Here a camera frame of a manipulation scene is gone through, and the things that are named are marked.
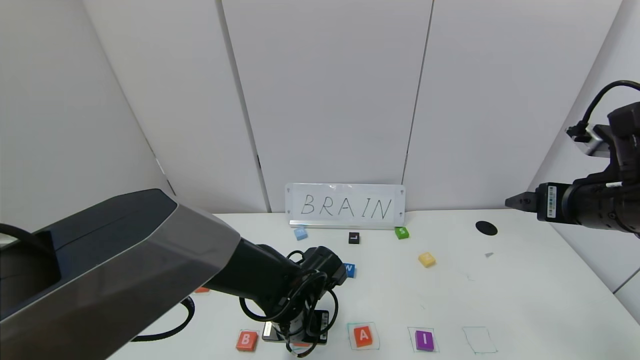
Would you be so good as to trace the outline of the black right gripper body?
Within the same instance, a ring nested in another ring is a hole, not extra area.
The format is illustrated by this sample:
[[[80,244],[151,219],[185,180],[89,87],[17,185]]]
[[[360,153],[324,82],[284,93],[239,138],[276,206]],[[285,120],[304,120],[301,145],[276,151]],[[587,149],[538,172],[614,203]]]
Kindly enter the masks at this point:
[[[547,182],[535,191],[540,221],[615,230],[615,193],[604,183]]]

